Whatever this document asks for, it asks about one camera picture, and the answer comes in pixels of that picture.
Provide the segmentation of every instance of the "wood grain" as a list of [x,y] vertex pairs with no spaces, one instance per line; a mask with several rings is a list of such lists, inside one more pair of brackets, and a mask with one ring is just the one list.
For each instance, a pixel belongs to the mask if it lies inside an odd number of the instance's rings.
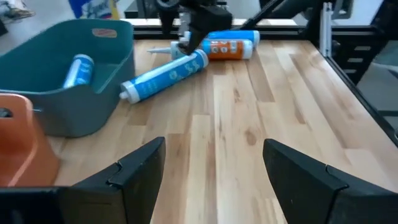
[[[137,41],[137,74],[170,60]],[[120,102],[106,126],[50,138],[56,184],[74,184],[156,136],[167,157],[153,224],[285,223],[262,160],[274,138],[398,192],[398,150],[318,51],[305,41],[262,41],[249,61],[208,68],[154,97]]]

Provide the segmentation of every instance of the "tube label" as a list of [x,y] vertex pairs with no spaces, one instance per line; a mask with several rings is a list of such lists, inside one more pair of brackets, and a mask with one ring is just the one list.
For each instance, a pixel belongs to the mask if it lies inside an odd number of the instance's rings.
[[202,49],[209,59],[242,59],[244,45],[242,40],[204,40]]
[[210,32],[206,39],[246,39],[254,43],[254,31],[253,30],[224,30]]
[[140,100],[143,100],[200,71],[204,66],[205,60],[195,51],[133,78],[130,82],[136,88]]

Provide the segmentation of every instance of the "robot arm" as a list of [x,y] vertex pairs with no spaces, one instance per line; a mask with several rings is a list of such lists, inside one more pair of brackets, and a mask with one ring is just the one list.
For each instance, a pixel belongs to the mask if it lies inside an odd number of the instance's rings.
[[188,29],[191,32],[188,42],[180,42],[180,50],[190,55],[209,32],[227,30],[232,26],[232,14],[218,7],[215,0],[155,0],[162,22],[162,32],[169,34],[178,12],[189,13]]

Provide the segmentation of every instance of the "caulk tube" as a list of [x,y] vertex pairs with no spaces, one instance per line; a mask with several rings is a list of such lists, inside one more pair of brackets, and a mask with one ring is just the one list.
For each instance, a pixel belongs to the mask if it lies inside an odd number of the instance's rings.
[[[208,56],[209,60],[240,60],[250,59],[253,44],[250,40],[208,40],[205,39],[198,47]],[[171,41],[170,47],[149,49],[150,53],[171,54],[172,60],[185,56],[178,48],[178,41]]]
[[[188,39],[191,36],[191,32],[185,31],[184,38]],[[224,30],[210,32],[206,39],[210,40],[250,40],[253,43],[253,47],[257,47],[260,42],[260,32],[258,30]]]
[[119,96],[128,99],[130,103],[137,103],[202,70],[208,63],[206,53],[198,49],[191,55],[178,58],[122,83]]

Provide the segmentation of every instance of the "tube in bin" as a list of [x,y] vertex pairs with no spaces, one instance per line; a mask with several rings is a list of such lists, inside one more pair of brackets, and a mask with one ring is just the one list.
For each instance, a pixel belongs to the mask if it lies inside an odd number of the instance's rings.
[[[184,32],[184,39],[188,39],[191,36],[190,31]],[[253,47],[257,47],[260,42],[260,32],[258,30],[224,30],[210,32],[206,39],[210,40],[250,40],[253,43]]]
[[91,57],[84,54],[75,55],[63,87],[69,88],[75,85],[90,84],[93,68],[94,61]]
[[[209,60],[250,59],[253,54],[253,44],[250,40],[205,39],[199,45],[199,49],[207,54]],[[178,48],[178,41],[171,41],[170,47],[149,49],[148,52],[171,54],[172,60],[184,56]]]
[[130,103],[144,100],[208,65],[206,53],[200,49],[121,84],[121,99]]

